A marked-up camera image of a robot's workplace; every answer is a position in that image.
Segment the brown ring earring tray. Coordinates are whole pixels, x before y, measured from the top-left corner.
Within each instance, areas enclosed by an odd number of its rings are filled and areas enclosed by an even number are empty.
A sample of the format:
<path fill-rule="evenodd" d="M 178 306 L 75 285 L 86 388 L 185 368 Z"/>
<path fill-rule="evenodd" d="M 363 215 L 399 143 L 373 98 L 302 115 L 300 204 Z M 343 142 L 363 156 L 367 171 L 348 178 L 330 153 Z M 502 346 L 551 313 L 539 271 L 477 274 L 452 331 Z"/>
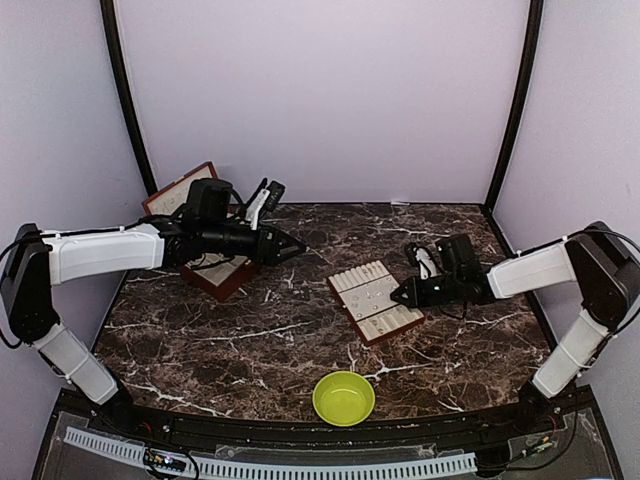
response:
<path fill-rule="evenodd" d="M 425 320 L 419 309 L 410 309 L 391 299 L 399 283 L 381 261 L 331 275 L 327 284 L 367 347 L 415 328 Z"/>

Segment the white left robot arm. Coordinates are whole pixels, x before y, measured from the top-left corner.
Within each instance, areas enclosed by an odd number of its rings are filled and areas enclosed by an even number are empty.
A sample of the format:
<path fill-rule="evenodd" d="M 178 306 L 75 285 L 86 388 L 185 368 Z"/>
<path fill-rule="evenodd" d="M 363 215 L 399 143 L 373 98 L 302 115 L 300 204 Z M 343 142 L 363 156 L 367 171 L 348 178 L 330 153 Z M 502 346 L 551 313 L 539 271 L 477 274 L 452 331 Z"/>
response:
<path fill-rule="evenodd" d="M 243 203 L 230 182 L 199 179 L 173 212 L 148 214 L 128 225 L 71 231 L 21 225 L 1 254 L 1 299 L 11 332 L 6 345 L 34 348 L 67 383 L 103 407 L 103 421 L 117 434 L 134 435 L 141 415 L 128 404 L 126 387 L 64 319 L 72 310 L 72 287 L 105 300 L 95 287 L 113 287 L 130 270 L 175 269 L 207 254 L 278 266 L 307 249 L 262 219 L 284 190 L 264 181 Z"/>

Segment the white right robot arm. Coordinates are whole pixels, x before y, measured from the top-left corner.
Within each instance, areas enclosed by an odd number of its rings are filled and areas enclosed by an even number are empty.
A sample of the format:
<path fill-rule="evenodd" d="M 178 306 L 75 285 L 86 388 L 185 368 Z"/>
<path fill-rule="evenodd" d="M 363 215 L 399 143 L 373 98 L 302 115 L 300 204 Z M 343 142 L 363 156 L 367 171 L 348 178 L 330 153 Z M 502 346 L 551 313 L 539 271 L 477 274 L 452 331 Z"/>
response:
<path fill-rule="evenodd" d="M 574 321 L 519 389 L 511 410 L 510 424 L 521 434 L 547 420 L 553 399 L 639 315 L 639 245 L 602 221 L 490 267 L 482 265 L 466 234 L 441 238 L 433 249 L 409 244 L 405 251 L 420 273 L 390 297 L 408 308 L 487 305 L 532 294 L 549 314 L 553 293 L 575 291 Z"/>

